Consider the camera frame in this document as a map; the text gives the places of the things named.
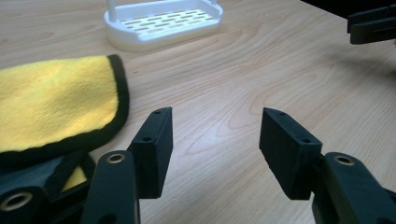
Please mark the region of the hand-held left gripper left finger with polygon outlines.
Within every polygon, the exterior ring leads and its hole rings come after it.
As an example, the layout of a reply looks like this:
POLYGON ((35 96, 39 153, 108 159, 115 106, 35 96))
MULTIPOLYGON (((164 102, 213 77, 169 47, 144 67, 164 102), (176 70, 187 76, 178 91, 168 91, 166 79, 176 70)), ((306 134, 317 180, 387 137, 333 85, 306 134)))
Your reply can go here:
POLYGON ((172 109, 149 114, 125 150, 97 162, 80 224, 141 224, 142 199, 162 196, 173 151, 172 109))

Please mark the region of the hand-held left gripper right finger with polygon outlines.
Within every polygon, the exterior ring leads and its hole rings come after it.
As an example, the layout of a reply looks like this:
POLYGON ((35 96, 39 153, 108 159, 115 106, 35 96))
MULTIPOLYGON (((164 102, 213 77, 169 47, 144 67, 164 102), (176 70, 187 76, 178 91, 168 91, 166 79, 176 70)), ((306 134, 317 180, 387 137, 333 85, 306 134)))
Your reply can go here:
POLYGON ((317 224, 396 224, 396 192, 358 159, 321 148, 287 113, 262 111, 259 149, 289 199, 312 201, 317 224))

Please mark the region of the yellow and grey cloth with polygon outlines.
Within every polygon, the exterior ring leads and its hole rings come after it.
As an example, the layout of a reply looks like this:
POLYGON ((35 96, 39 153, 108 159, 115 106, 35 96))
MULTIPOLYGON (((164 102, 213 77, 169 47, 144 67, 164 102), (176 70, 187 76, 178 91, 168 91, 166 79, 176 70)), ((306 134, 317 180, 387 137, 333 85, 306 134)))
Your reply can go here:
POLYGON ((0 194, 58 194, 92 177, 90 153, 124 126, 129 92, 118 55, 0 70, 0 194))

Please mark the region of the white slotted plastic rack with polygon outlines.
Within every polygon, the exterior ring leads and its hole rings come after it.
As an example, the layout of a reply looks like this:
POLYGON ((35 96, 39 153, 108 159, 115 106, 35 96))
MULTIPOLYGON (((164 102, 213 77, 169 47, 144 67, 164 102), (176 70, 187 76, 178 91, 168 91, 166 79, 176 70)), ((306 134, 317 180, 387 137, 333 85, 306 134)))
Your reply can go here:
POLYGON ((156 0, 116 5, 106 0, 107 39, 126 51, 146 51, 170 46, 216 32, 223 8, 218 0, 156 0))

